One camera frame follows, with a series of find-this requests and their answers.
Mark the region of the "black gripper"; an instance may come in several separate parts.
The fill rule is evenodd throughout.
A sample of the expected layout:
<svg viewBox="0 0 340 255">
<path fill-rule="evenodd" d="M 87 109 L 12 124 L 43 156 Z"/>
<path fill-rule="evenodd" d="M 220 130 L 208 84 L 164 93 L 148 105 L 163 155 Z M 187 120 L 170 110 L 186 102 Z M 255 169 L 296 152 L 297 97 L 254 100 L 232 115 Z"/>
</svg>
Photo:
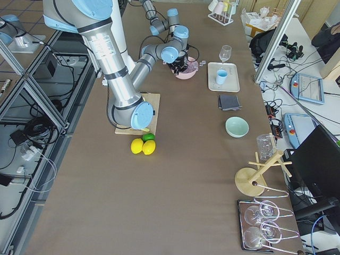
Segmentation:
<svg viewBox="0 0 340 255">
<path fill-rule="evenodd" d="M 167 63 L 174 75 L 179 75 L 188 69 L 188 52 L 183 51 L 173 63 Z"/>
</svg>

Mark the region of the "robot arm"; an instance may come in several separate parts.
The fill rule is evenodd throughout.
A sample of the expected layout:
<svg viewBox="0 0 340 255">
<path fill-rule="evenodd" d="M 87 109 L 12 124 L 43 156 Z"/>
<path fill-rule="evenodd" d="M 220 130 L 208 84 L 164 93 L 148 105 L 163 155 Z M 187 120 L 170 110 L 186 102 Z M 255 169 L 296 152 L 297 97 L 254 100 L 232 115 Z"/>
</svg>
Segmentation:
<svg viewBox="0 0 340 255">
<path fill-rule="evenodd" d="M 159 37 L 161 33 L 167 32 L 167 37 L 160 44 L 148 44 L 141 47 L 140 58 L 130 74 L 136 89 L 142 85 L 158 60 L 163 61 L 175 76 L 187 70 L 189 66 L 189 29 L 180 24 L 178 10 L 170 8 L 167 10 L 167 17 L 160 19 L 160 13 L 152 1 L 141 1 L 140 3 L 150 23 L 151 36 Z"/>
<path fill-rule="evenodd" d="M 117 1 L 44 1 L 44 21 L 50 28 L 86 38 L 114 94 L 113 120 L 140 130 L 151 123 L 153 107 L 136 91 L 112 34 L 115 7 Z"/>
</svg>

